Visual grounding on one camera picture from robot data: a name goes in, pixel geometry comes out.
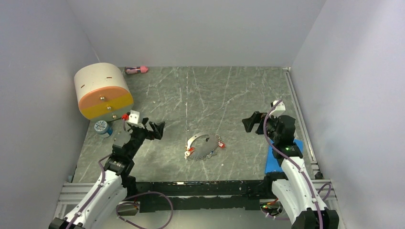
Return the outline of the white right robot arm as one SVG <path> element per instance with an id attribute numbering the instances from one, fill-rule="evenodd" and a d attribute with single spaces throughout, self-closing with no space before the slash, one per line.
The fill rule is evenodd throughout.
<path id="1" fill-rule="evenodd" d="M 266 113 L 260 112 L 242 119 L 248 133 L 255 124 L 259 125 L 256 133 L 270 139 L 272 155 L 282 169 L 266 174 L 263 193 L 279 200 L 293 229 L 336 229 L 339 215 L 328 208 L 307 173 L 294 137 L 295 121 L 288 115 L 266 117 Z"/>

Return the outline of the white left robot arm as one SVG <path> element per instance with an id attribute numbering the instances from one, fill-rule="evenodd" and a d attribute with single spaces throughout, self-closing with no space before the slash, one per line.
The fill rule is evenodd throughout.
<path id="1" fill-rule="evenodd" d="M 115 136 L 110 155 L 99 160 L 101 173 L 97 181 L 64 217 L 55 217 L 50 229 L 97 229 L 123 200 L 132 200 L 137 193 L 136 178 L 130 176 L 133 158 L 145 140 L 160 140 L 165 122 L 154 123 L 143 118 L 129 124 L 128 130 Z"/>

